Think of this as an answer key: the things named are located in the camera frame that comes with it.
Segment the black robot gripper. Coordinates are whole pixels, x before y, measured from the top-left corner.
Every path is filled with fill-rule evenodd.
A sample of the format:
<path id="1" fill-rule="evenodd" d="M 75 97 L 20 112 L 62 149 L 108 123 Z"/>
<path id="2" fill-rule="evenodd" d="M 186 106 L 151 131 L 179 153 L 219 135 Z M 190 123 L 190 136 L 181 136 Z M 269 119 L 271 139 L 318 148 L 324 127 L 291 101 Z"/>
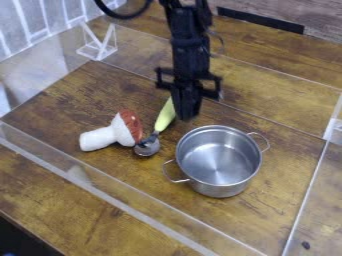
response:
<path id="1" fill-rule="evenodd" d="M 181 0 L 159 0 L 165 8 L 171 31 L 174 68 L 155 69 L 157 87 L 170 90 L 178 81 L 195 82 L 201 90 L 190 92 L 189 118 L 199 115 L 202 94 L 221 98 L 222 78 L 210 72 L 210 29 L 213 13 L 207 0 L 195 0 L 194 5 L 183 5 Z M 187 118 L 186 94 L 179 88 L 171 89 L 173 104 L 181 120 Z"/>

